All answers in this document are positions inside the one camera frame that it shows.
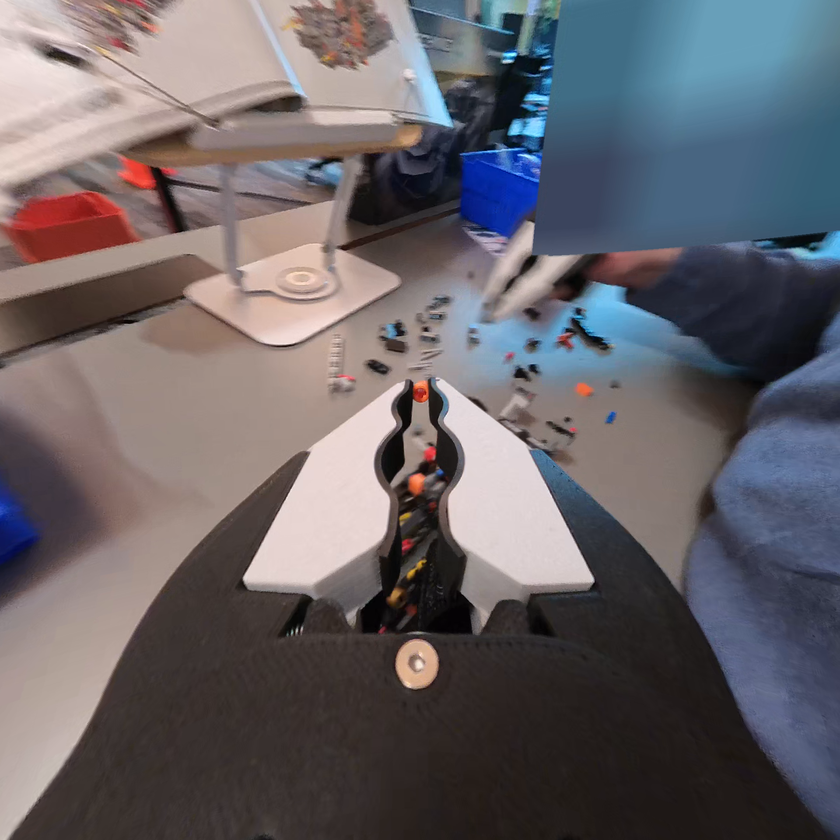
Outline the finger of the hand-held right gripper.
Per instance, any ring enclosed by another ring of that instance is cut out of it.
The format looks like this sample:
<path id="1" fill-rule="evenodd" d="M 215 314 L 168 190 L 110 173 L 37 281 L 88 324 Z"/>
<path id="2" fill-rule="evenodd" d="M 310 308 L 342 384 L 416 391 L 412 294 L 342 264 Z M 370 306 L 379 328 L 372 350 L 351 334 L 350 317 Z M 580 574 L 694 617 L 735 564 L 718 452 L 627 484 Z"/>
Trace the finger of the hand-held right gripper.
<path id="1" fill-rule="evenodd" d="M 522 286 L 528 289 L 529 307 L 534 308 L 544 299 L 553 299 L 553 284 L 568 271 L 581 256 L 533 256 L 525 264 L 527 273 L 522 275 Z"/>
<path id="2" fill-rule="evenodd" d="M 490 271 L 479 306 L 480 322 L 499 322 L 529 307 L 529 291 L 522 286 L 522 275 L 529 271 L 526 262 L 532 257 L 534 222 L 522 222 L 503 254 Z"/>

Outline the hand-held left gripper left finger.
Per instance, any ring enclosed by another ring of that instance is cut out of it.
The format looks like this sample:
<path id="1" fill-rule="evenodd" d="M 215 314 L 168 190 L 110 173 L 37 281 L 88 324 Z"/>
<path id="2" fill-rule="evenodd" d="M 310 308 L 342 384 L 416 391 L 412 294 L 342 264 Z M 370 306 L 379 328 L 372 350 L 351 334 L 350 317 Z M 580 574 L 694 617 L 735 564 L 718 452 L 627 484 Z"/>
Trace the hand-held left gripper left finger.
<path id="1" fill-rule="evenodd" d="M 402 562 L 393 486 L 406 462 L 412 380 L 392 386 L 310 447 L 244 574 L 251 592 L 365 606 Z"/>

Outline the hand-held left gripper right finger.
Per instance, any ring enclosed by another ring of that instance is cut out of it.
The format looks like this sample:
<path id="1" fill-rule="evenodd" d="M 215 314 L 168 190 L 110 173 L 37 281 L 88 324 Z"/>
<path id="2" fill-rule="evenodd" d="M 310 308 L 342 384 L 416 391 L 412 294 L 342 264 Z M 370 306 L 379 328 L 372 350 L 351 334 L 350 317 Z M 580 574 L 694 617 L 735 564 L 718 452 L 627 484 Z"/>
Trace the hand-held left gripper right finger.
<path id="1" fill-rule="evenodd" d="M 541 471 L 552 459 L 437 377 L 428 410 L 447 480 L 434 560 L 441 595 L 466 600 L 477 632 L 501 602 L 590 592 L 593 572 Z"/>

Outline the lego sticker sheet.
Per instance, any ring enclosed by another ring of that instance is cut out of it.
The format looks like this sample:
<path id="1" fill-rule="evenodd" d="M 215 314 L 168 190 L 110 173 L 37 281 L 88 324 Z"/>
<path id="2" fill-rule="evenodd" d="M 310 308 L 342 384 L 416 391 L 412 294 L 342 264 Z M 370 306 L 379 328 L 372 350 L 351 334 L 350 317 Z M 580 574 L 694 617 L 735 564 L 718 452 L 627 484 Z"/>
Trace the lego sticker sheet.
<path id="1" fill-rule="evenodd" d="M 462 219 L 461 222 L 461 227 L 469 239 L 478 244 L 488 254 L 494 258 L 504 254 L 508 246 L 508 237 L 465 219 Z"/>

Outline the partly built lego model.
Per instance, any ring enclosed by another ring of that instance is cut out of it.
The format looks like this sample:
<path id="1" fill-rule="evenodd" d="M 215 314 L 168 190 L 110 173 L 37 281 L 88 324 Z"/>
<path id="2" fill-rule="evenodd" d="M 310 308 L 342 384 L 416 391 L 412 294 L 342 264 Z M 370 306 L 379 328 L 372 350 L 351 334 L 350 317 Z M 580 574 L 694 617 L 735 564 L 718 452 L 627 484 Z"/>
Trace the partly built lego model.
<path id="1" fill-rule="evenodd" d="M 379 634 L 473 634 L 473 607 L 461 593 L 466 552 L 448 521 L 449 477 L 437 448 L 420 441 L 423 456 L 393 484 L 396 530 L 382 585 Z"/>

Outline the dark lego set box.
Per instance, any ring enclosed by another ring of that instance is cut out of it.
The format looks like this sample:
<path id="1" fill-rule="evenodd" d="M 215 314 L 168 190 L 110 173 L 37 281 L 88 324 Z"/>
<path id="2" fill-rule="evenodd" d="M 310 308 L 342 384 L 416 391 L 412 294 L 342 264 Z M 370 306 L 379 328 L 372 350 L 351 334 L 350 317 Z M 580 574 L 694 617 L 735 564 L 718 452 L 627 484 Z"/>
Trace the dark lego set box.
<path id="1" fill-rule="evenodd" d="M 349 219 L 379 226 L 459 198 L 462 155 L 486 150 L 496 101 L 492 79 L 456 80 L 444 93 L 451 128 L 426 126 L 411 148 L 364 157 Z"/>

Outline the open lego instruction booklet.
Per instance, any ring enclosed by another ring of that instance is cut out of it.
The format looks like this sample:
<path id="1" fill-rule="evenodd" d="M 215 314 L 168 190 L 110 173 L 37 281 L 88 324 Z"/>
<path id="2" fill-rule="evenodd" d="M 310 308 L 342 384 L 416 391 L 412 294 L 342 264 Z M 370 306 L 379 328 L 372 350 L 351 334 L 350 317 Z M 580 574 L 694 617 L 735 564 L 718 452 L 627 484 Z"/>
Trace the open lego instruction booklet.
<path id="1" fill-rule="evenodd" d="M 200 150 L 450 128 L 407 2 L 2 2 L 2 192 L 187 133 Z"/>

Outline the person's right hand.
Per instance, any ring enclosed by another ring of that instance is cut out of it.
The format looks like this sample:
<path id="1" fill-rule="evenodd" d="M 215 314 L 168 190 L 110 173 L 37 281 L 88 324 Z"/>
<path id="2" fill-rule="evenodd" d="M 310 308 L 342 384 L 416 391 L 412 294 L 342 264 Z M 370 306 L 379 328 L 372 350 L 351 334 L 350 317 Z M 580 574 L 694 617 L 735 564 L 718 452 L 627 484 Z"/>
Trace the person's right hand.
<path id="1" fill-rule="evenodd" d="M 673 260 L 671 248 L 604 253 L 587 268 L 587 278 L 607 286 L 635 291 L 656 282 Z"/>

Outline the white book stand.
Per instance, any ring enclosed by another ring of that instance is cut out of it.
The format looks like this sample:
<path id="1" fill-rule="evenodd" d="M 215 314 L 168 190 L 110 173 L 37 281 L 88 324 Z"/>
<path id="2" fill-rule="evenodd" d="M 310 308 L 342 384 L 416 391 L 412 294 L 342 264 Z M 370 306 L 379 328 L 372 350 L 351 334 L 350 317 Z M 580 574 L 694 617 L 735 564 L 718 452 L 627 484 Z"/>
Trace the white book stand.
<path id="1" fill-rule="evenodd" d="M 425 49 L 401 39 L 359 70 L 303 70 L 295 110 L 254 110 L 129 147 L 147 165 L 218 165 L 224 209 L 224 273 L 185 297 L 246 337 L 288 348 L 324 332 L 401 285 L 394 272 L 341 248 L 364 156 L 413 147 L 424 126 L 451 121 Z M 318 241 L 241 265 L 234 208 L 237 165 L 304 156 L 340 158 L 339 186 Z"/>

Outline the person's blue sweater torso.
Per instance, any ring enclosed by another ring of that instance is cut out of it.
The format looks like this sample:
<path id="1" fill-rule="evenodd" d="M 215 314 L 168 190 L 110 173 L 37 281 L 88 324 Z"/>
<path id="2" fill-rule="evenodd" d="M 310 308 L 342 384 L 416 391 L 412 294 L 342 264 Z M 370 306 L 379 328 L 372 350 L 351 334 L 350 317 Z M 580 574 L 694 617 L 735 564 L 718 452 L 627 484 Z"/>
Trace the person's blue sweater torso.
<path id="1" fill-rule="evenodd" d="M 839 827 L 839 353 L 767 387 L 713 487 L 689 606 L 762 749 Z"/>

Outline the blue storage bin with label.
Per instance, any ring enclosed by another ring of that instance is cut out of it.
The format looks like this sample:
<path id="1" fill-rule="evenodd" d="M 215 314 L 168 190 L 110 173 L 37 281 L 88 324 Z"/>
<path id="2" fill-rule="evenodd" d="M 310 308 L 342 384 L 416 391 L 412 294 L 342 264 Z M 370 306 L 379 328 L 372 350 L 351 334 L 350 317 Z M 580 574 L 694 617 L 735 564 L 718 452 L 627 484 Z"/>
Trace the blue storage bin with label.
<path id="1" fill-rule="evenodd" d="M 1 568 L 23 556 L 41 540 L 41 531 L 7 478 L 1 475 Z"/>

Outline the red storage bin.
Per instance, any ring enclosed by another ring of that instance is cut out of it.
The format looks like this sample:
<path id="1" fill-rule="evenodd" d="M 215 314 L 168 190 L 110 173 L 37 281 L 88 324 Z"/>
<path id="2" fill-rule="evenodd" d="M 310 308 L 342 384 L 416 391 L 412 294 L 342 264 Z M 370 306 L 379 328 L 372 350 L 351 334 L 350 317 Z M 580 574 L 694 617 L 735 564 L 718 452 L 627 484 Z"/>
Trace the red storage bin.
<path id="1" fill-rule="evenodd" d="M 2 230 L 29 264 L 141 241 L 121 207 L 97 192 L 30 199 Z"/>

